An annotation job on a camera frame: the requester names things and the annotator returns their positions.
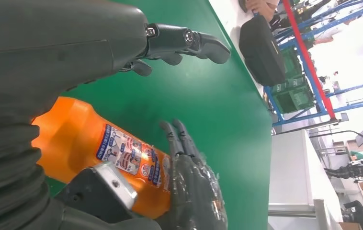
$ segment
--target red pole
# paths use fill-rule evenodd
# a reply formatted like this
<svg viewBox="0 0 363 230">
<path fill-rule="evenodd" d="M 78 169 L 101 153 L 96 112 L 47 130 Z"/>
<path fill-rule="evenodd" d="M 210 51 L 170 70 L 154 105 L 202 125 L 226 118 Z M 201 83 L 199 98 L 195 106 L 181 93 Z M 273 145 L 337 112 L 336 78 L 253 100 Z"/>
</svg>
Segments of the red pole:
<svg viewBox="0 0 363 230">
<path fill-rule="evenodd" d="M 289 19 L 290 24 L 292 25 L 293 32 L 295 34 L 295 39 L 297 40 L 300 46 L 299 52 L 303 54 L 304 60 L 306 61 L 305 64 L 308 66 L 308 69 L 310 70 L 311 77 L 317 87 L 318 93 L 321 95 L 321 99 L 325 105 L 325 108 L 329 116 L 331 117 L 331 119 L 335 119 L 335 114 L 332 109 L 331 101 L 329 100 L 329 98 L 325 96 L 324 90 L 322 89 L 321 84 L 319 83 L 316 70 L 314 69 L 313 62 L 311 61 L 311 58 L 308 55 L 306 45 L 304 45 L 303 39 L 300 34 L 300 30 L 298 29 L 297 22 L 295 21 L 295 16 L 293 15 L 292 9 L 290 7 L 289 0 L 282 0 L 282 2 L 287 12 L 287 18 Z"/>
</svg>

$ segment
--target green table surface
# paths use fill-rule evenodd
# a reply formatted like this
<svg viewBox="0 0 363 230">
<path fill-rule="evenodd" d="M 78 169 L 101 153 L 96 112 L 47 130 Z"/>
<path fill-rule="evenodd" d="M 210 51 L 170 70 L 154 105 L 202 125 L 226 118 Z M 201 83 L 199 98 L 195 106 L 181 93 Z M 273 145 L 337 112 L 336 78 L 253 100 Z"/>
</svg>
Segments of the green table surface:
<svg viewBox="0 0 363 230">
<path fill-rule="evenodd" d="M 118 73 L 65 93 L 107 120 L 167 151 L 160 120 L 185 123 L 219 174 L 230 230 L 267 229 L 272 120 L 208 0 L 118 0 L 139 7 L 150 23 L 186 26 L 232 49 L 224 65 L 184 56 L 178 66 L 147 61 L 149 77 Z"/>
</svg>

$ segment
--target robotic finger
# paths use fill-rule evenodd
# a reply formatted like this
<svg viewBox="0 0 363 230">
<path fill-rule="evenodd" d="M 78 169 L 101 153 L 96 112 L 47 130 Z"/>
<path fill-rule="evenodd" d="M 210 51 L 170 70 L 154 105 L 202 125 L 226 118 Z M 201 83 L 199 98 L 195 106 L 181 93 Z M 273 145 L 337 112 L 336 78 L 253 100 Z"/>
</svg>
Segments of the robotic finger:
<svg viewBox="0 0 363 230">
<path fill-rule="evenodd" d="M 164 230 L 226 230 L 227 215 L 216 175 L 201 159 L 185 125 L 177 119 L 173 125 L 181 141 L 175 137 L 176 129 L 169 122 L 160 123 L 168 137 L 170 154 L 178 153 L 178 157 L 172 157 L 171 207 L 157 222 Z M 177 151 L 175 140 L 178 140 Z"/>
<path fill-rule="evenodd" d="M 200 59 L 210 59 L 214 63 L 223 64 L 231 56 L 229 49 L 212 35 L 192 31 L 186 27 L 153 23 L 146 28 L 147 47 L 137 59 L 162 59 L 169 65 L 180 64 L 182 56 L 186 54 Z M 122 72 L 133 70 L 130 68 L 134 61 L 128 62 Z M 136 71 L 147 76 L 148 72 Z"/>
</svg>

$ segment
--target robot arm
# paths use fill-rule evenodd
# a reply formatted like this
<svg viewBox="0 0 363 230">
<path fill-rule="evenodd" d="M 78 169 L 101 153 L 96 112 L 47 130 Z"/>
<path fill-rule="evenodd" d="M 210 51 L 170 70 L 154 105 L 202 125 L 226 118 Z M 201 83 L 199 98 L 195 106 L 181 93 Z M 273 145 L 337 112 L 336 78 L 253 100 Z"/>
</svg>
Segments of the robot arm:
<svg viewBox="0 0 363 230">
<path fill-rule="evenodd" d="M 178 64 L 179 54 L 223 63 L 230 53 L 209 35 L 148 25 L 141 10 L 119 3 L 0 0 L 0 229 L 157 228 L 150 220 L 110 225 L 50 199 L 30 123 L 64 90 L 119 71 L 147 75 L 140 59 Z"/>
</svg>

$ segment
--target white cabinet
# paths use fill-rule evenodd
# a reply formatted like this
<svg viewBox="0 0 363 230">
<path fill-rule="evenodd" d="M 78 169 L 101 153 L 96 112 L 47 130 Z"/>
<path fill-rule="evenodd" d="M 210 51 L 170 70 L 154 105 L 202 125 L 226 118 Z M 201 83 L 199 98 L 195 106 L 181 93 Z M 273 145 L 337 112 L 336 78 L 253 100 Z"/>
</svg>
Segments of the white cabinet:
<svg viewBox="0 0 363 230">
<path fill-rule="evenodd" d="M 269 213 L 274 230 L 341 229 L 338 197 L 305 130 L 272 137 Z"/>
</svg>

